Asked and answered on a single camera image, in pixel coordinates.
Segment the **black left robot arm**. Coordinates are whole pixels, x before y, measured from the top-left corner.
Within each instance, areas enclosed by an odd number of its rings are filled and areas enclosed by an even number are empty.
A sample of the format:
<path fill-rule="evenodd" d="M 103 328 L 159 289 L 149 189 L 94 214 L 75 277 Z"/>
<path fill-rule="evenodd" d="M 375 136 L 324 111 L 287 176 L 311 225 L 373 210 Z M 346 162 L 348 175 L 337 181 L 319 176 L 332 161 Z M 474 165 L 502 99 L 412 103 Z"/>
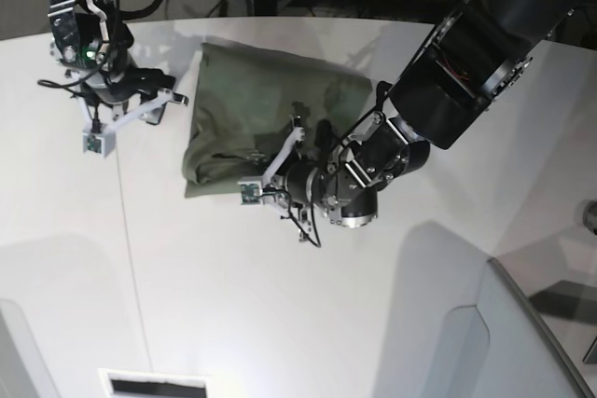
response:
<path fill-rule="evenodd" d="M 378 195 L 418 171 L 432 148 L 450 148 L 509 89 L 532 49 L 578 0 L 463 0 L 417 49 L 374 106 L 341 136 L 318 131 L 320 151 L 284 175 L 283 191 L 302 212 L 321 211 L 357 228 L 378 212 Z"/>

